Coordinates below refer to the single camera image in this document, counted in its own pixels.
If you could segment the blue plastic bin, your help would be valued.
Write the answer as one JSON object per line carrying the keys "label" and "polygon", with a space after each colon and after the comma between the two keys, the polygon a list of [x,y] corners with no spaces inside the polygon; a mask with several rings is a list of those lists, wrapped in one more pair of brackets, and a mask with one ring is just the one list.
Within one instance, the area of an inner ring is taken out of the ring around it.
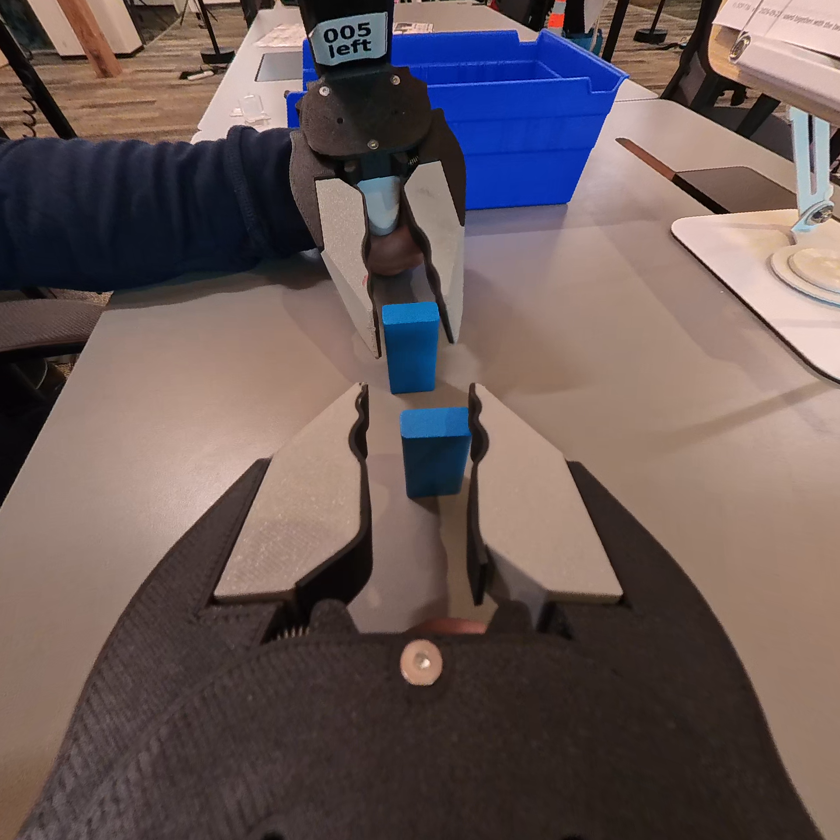
{"label": "blue plastic bin", "polygon": [[[627,77],[602,58],[543,30],[520,41],[512,30],[394,35],[392,64],[427,84],[465,157],[465,210],[570,201],[604,120]],[[316,79],[303,49],[303,93]],[[366,213],[383,235],[395,225],[406,179],[365,185]]]}

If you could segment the blue rectangular wooden block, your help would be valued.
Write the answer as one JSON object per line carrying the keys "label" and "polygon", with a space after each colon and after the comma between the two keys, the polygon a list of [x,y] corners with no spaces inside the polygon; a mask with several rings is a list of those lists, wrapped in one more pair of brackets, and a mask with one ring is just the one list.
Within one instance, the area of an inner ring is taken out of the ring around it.
{"label": "blue rectangular wooden block", "polygon": [[406,495],[459,494],[471,446],[466,406],[406,409],[400,414]]}
{"label": "blue rectangular wooden block", "polygon": [[433,391],[439,330],[436,303],[389,304],[381,315],[391,393]]}

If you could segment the person's left hand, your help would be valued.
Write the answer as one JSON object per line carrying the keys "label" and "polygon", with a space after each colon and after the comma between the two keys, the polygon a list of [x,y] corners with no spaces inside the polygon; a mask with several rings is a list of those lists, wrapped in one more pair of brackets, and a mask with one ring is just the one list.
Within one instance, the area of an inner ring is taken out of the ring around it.
{"label": "person's left hand", "polygon": [[372,235],[369,239],[366,266],[372,275],[394,277],[423,266],[424,260],[424,252],[406,225],[383,236]]}

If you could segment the printed instruction sheet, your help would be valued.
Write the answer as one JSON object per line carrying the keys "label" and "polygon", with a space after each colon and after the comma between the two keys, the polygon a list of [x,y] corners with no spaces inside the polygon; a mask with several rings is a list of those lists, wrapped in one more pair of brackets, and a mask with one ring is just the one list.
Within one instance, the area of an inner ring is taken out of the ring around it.
{"label": "printed instruction sheet", "polygon": [[714,24],[830,52],[838,43],[838,1],[728,1]]}

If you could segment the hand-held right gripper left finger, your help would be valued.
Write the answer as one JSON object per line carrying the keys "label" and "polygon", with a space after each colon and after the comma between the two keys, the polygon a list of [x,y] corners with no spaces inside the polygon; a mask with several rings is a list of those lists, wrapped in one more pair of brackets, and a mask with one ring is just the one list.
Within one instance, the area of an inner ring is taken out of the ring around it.
{"label": "hand-held right gripper left finger", "polygon": [[354,384],[272,456],[217,583],[219,602],[349,604],[373,565],[369,387]]}

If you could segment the black stanchion pole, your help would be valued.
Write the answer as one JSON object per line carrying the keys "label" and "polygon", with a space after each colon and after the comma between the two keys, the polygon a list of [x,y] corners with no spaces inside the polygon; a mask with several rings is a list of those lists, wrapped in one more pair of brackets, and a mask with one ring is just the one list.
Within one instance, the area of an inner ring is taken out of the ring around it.
{"label": "black stanchion pole", "polygon": [[667,1],[658,1],[652,21],[646,27],[636,30],[633,41],[646,46],[661,46],[665,43],[668,35],[667,29],[659,26],[659,20],[662,16]]}

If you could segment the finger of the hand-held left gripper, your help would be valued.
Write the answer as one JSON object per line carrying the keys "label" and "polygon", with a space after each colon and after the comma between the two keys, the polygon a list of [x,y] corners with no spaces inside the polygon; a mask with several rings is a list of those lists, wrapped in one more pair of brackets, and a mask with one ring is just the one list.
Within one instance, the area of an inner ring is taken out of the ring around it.
{"label": "finger of the hand-held left gripper", "polygon": [[404,184],[403,196],[447,340],[457,343],[464,308],[465,226],[442,163],[421,163]]}
{"label": "finger of the hand-held left gripper", "polygon": [[322,227],[322,259],[364,344],[382,356],[379,324],[365,264],[369,243],[364,197],[339,178],[316,181]]}

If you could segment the wooden leg desk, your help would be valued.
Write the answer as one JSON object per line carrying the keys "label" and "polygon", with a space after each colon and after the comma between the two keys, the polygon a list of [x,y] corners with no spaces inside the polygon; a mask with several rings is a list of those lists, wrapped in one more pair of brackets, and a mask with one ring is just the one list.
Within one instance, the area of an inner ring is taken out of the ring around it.
{"label": "wooden leg desk", "polygon": [[[96,75],[99,78],[118,76],[121,73],[120,64],[88,3],[58,1],[58,6],[79,40]],[[45,83],[3,20],[1,21],[1,49],[14,74],[33,99],[37,110],[43,113],[56,136],[63,140],[75,139],[77,137],[75,130],[70,126],[65,114],[52,98]]]}

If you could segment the person's left forearm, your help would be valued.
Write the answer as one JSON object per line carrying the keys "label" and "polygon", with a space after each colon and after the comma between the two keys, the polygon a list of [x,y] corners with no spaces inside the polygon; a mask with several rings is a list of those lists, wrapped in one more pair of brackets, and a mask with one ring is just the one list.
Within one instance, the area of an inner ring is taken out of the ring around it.
{"label": "person's left forearm", "polygon": [[314,248],[290,185],[291,134],[1,143],[1,289],[120,291],[234,274]]}

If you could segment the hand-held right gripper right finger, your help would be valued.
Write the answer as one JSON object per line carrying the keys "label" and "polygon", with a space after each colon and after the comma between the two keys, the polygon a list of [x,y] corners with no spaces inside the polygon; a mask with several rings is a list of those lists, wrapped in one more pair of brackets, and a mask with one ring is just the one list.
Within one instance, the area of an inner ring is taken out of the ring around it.
{"label": "hand-held right gripper right finger", "polygon": [[467,575],[475,605],[615,604],[623,596],[563,454],[471,384]]}

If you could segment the black floor stand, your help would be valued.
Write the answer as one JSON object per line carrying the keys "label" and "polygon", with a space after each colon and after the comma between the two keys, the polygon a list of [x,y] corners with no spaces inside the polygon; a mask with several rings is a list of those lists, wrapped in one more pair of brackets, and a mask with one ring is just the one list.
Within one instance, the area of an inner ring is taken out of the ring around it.
{"label": "black floor stand", "polygon": [[211,22],[211,16],[207,11],[204,1],[195,1],[198,13],[202,19],[206,33],[210,39],[212,48],[201,51],[201,58],[203,63],[212,67],[226,67],[235,58],[235,50],[220,46],[214,32],[214,27]]}

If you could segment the black office chair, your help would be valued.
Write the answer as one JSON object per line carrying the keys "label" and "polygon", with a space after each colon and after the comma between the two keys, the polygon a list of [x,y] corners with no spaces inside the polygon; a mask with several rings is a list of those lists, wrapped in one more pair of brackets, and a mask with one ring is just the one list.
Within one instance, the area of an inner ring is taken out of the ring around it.
{"label": "black office chair", "polygon": [[788,122],[774,114],[780,102],[711,68],[709,37],[720,6],[721,1],[700,3],[695,30],[661,98],[781,154],[790,144],[791,133]]}
{"label": "black office chair", "polygon": [[104,308],[93,302],[25,299],[1,303],[1,361],[80,353]]}

